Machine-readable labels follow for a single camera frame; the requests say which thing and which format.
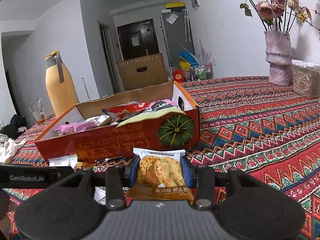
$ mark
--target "hand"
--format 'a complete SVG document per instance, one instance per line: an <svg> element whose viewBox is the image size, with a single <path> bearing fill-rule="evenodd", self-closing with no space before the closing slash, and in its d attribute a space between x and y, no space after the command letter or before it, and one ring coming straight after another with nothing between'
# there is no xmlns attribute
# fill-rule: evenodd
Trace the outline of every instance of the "hand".
<svg viewBox="0 0 320 240"><path fill-rule="evenodd" d="M11 227L11 221L7 213L16 210L17 206L16 203L10 201L9 195L0 189L0 231L8 240L10 239L8 232Z"/></svg>

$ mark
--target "thermos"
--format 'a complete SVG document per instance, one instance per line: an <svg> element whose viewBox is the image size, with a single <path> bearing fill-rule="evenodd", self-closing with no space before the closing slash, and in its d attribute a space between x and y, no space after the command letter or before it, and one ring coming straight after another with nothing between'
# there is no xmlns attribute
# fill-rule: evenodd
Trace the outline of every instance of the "thermos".
<svg viewBox="0 0 320 240"><path fill-rule="evenodd" d="M47 70L45 86L56 117L79 103L71 74L62 62L60 52L54 51L45 57Z"/></svg>

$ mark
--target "white cloth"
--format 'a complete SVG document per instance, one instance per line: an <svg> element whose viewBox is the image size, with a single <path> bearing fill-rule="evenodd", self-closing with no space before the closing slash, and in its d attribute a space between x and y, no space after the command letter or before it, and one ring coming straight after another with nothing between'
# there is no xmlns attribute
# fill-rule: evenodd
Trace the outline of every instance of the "white cloth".
<svg viewBox="0 0 320 240"><path fill-rule="evenodd" d="M17 151L27 142L23 139L20 143L9 139L3 147L0 148L0 163L10 163L11 159L16 155Z"/></svg>

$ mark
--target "pink vase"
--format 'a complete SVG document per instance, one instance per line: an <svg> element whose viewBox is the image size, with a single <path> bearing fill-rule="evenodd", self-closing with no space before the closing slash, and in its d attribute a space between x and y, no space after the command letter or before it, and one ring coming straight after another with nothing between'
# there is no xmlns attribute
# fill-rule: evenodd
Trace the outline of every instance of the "pink vase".
<svg viewBox="0 0 320 240"><path fill-rule="evenodd" d="M270 63L269 82L279 86L292 84L292 52L290 35L286 32L268 31L266 36L266 61Z"/></svg>

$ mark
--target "table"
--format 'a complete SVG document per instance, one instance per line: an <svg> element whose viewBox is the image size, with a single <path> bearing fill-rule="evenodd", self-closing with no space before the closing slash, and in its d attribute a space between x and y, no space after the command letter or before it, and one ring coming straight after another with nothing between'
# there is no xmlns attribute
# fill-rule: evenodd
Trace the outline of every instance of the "table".
<svg viewBox="0 0 320 240"><path fill-rule="evenodd" d="M237 167L298 201L306 222L299 239L320 235L320 105L268 82L268 77L234 77L182 84L200 106L201 142L186 149L195 165L205 164L226 172ZM45 166L33 139L52 121L35 125L17 141L27 138L12 163ZM95 171L105 171L102 163ZM12 201L21 203L37 189L8 189ZM226 198L216 188L216 203ZM20 239L12 226L14 240Z"/></svg>

